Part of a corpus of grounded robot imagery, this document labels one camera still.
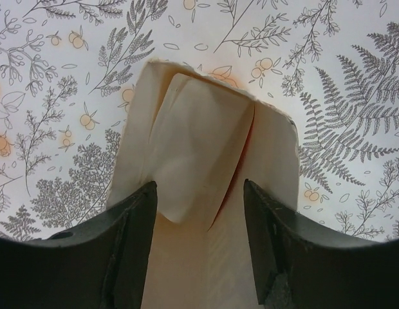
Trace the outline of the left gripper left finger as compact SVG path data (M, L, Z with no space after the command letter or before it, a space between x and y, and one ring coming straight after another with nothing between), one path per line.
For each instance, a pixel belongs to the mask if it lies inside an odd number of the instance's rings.
M0 308L139 308L157 211L154 182L48 239L0 238Z

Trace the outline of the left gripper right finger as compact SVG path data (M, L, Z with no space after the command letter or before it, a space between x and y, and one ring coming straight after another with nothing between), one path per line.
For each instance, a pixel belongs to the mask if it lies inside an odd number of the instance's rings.
M244 208L265 308L399 308L399 239L374 242L289 209L251 180Z

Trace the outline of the coffee filter box orange black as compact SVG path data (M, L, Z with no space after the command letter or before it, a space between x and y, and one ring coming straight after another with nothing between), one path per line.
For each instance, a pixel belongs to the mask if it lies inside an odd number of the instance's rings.
M204 207L193 209L181 223L169 221L157 208L142 307L258 308L244 183L255 182L293 209L299 195L296 127L277 108L188 66L147 62L128 111L107 206L154 181L144 176L149 137L169 84L178 73L246 97L254 103L254 117L230 187L211 223L206 222Z

